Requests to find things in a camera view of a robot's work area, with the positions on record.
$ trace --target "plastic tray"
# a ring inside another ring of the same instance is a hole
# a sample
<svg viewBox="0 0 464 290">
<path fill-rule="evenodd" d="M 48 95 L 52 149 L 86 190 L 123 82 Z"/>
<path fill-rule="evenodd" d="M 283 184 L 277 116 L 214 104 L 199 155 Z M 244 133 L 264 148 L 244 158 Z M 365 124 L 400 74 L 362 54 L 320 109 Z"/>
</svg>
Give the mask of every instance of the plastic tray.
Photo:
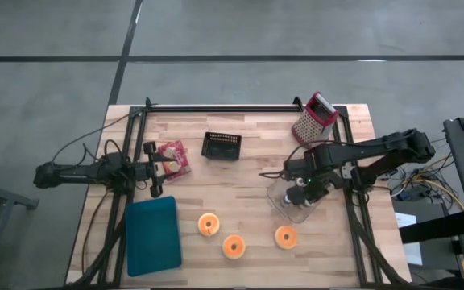
<svg viewBox="0 0 464 290">
<path fill-rule="evenodd" d="M 241 136 L 205 132 L 201 155 L 215 160 L 238 160 Z"/>
<path fill-rule="evenodd" d="M 125 215 L 130 277 L 172 269 L 182 264 L 174 197 L 129 204 Z"/>
</svg>

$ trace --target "transparent container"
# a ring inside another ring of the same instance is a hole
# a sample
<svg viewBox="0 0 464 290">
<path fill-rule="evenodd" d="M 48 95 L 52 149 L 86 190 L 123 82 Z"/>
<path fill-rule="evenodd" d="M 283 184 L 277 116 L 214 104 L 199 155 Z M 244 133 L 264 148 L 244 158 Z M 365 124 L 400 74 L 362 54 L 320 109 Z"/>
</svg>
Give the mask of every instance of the transparent container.
<svg viewBox="0 0 464 290">
<path fill-rule="evenodd" d="M 284 198 L 286 196 L 286 191 L 293 186 L 296 186 L 295 181 L 286 181 L 279 178 L 267 189 L 267 197 L 271 205 L 276 208 L 282 216 L 291 222 L 301 223 L 304 222 L 318 204 L 320 204 L 321 199 L 310 206 L 288 204 L 287 200 L 284 200 Z"/>
</svg>

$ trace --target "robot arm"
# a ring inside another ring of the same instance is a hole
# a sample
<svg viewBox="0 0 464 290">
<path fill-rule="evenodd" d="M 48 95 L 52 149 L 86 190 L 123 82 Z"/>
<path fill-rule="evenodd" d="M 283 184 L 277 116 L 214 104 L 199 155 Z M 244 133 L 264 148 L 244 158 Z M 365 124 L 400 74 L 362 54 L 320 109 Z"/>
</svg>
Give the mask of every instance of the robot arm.
<svg viewBox="0 0 464 290">
<path fill-rule="evenodd" d="M 60 184 L 103 184 L 115 192 L 134 187 L 137 181 L 150 180 L 152 197 L 162 194 L 162 183 L 177 172 L 156 175 L 155 162 L 176 161 L 155 153 L 155 142 L 143 144 L 144 153 L 149 162 L 130 162 L 120 152 L 102 156 L 90 165 L 59 165 L 47 162 L 35 170 L 33 183 L 39 189 L 56 187 Z"/>
<path fill-rule="evenodd" d="M 414 129 L 355 144 L 320 144 L 307 150 L 303 159 L 284 162 L 284 179 L 296 182 L 288 189 L 285 200 L 294 205 L 312 204 L 329 193 L 331 184 L 341 188 L 342 179 L 334 170 L 348 162 L 382 156 L 369 166 L 350 171 L 350 186 L 362 190 L 373 185 L 378 176 L 402 164 L 425 163 L 434 153 L 427 135 Z"/>
</svg>

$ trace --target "red cheese grater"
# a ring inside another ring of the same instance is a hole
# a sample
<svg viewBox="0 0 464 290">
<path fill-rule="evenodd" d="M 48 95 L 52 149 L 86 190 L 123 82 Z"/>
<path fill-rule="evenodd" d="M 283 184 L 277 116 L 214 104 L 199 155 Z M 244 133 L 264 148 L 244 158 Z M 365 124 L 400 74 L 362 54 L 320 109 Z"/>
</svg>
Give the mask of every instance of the red cheese grater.
<svg viewBox="0 0 464 290">
<path fill-rule="evenodd" d="M 332 126 L 338 118 L 338 111 L 325 100 L 320 92 L 315 92 L 305 105 L 291 132 L 300 144 L 311 141 L 327 140 Z"/>
</svg>

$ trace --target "wooden table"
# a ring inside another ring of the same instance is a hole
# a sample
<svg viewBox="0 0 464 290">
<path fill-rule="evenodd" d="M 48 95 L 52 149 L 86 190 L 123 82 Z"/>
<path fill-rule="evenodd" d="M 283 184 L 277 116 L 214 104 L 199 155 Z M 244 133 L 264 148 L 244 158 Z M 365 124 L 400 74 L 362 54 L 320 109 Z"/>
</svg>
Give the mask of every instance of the wooden table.
<svg viewBox="0 0 464 290">
<path fill-rule="evenodd" d="M 347 108 L 355 142 L 373 139 L 375 133 L 367 105 L 347 105 Z M 129 106 L 110 106 L 106 124 L 128 111 Z M 274 243 L 275 229 L 288 222 L 267 200 L 266 189 L 273 180 L 262 178 L 258 173 L 281 169 L 282 162 L 298 145 L 289 130 L 298 117 L 298 113 L 148 114 L 144 141 L 156 141 L 159 146 L 182 140 L 193 170 L 183 180 L 164 186 L 164 196 L 176 198 L 183 263 L 178 269 L 138 277 L 127 275 L 125 263 L 122 287 L 358 286 L 341 190 L 325 197 L 305 222 L 294 225 L 299 233 L 297 247 L 285 251 Z M 126 119 L 123 119 L 105 129 L 98 154 L 102 154 L 107 139 L 122 143 L 125 128 Z M 241 135 L 240 160 L 226 162 L 201 156 L 206 131 Z M 81 275 L 81 245 L 89 220 L 104 193 L 102 186 L 91 185 L 89 188 L 67 282 Z M 384 189 L 373 190 L 370 195 L 368 208 L 376 244 L 399 274 L 410 281 L 391 198 Z M 135 201 L 147 199 L 150 199 L 149 190 L 136 191 Z M 89 236 L 85 265 L 90 264 L 102 248 L 110 204 L 111 198 L 107 197 L 97 215 Z M 197 232 L 197 219 L 203 213 L 215 213 L 221 220 L 219 232 L 211 238 Z M 247 249 L 240 260 L 231 261 L 222 255 L 222 242 L 229 234 L 240 234 L 245 239 Z M 116 252 L 117 247 L 110 257 L 108 280 L 114 273 Z M 373 280 L 366 249 L 363 256 L 368 279 Z"/>
</svg>

